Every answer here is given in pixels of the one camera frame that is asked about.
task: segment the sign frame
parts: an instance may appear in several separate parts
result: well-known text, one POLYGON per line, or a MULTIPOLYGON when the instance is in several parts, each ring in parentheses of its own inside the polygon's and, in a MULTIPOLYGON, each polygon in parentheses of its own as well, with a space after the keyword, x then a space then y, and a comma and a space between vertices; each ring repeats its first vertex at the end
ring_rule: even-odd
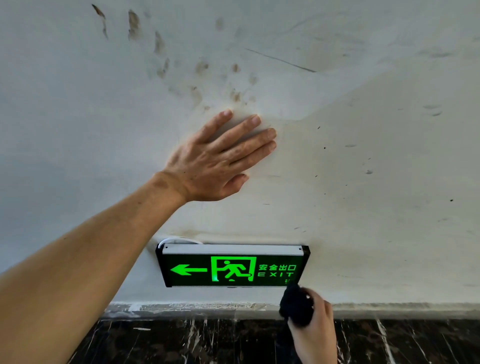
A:
MULTIPOLYGON (((155 249, 155 254, 157 256, 158 264, 160 265, 160 270, 162 271, 163 280, 166 287, 285 287, 283 285, 236 285, 236 284, 225 284, 225 285, 174 285, 172 284, 169 275, 168 265, 168 256, 169 255, 210 255, 211 258, 215 258, 215 255, 220 255, 222 259, 230 257, 238 259, 246 259, 246 255, 253 256, 301 256, 301 265, 299 267, 298 273, 290 283, 298 283, 303 270, 307 264, 308 258, 310 257, 310 249, 307 245, 265 245, 265 244, 192 244, 192 243, 164 243, 158 244, 155 249)), ((183 271, 183 275, 190 275, 186 272, 205 272, 204 268, 199 270, 199 268, 187 268, 185 266, 175 266, 178 271, 183 271)))

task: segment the black cloth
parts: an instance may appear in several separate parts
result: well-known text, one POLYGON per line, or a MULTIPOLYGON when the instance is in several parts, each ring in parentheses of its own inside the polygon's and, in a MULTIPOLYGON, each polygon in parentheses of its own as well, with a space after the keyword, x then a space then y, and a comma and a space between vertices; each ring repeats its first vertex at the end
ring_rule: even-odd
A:
POLYGON ((288 318, 290 317, 298 328, 307 326, 313 316, 313 299, 308 297, 297 283, 291 283, 283 293, 279 312, 285 324, 277 335, 277 342, 281 346, 293 346, 292 333, 287 324, 288 318))

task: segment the green exit sign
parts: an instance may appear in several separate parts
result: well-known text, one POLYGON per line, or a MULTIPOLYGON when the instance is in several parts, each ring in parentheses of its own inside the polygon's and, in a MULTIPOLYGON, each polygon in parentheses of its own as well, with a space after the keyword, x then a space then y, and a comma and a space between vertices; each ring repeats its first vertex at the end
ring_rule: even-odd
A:
POLYGON ((298 283, 306 245, 178 244, 156 249, 167 287, 284 287, 298 283))

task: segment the forearm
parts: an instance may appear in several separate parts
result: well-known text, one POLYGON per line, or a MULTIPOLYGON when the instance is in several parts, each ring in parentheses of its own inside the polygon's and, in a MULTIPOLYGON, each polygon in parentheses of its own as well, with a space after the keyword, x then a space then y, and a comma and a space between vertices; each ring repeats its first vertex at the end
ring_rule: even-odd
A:
POLYGON ((0 276, 0 357, 65 363, 153 234, 185 203, 161 173, 0 276))

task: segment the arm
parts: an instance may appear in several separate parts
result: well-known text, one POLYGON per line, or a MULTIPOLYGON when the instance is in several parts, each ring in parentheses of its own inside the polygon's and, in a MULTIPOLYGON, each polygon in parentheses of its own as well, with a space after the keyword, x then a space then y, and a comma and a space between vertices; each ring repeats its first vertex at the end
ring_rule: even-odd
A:
POLYGON ((332 305, 317 292, 308 288, 304 290, 313 298, 313 316, 308 326, 304 328, 297 328, 292 320, 288 320, 295 351, 303 364, 336 364, 336 334, 332 305))
POLYGON ((240 190, 248 179, 242 172, 275 148, 275 131, 235 145, 260 124, 250 117, 209 142, 231 117, 230 110, 215 116, 132 195, 0 276, 2 362, 67 362, 146 243, 178 208, 240 190))

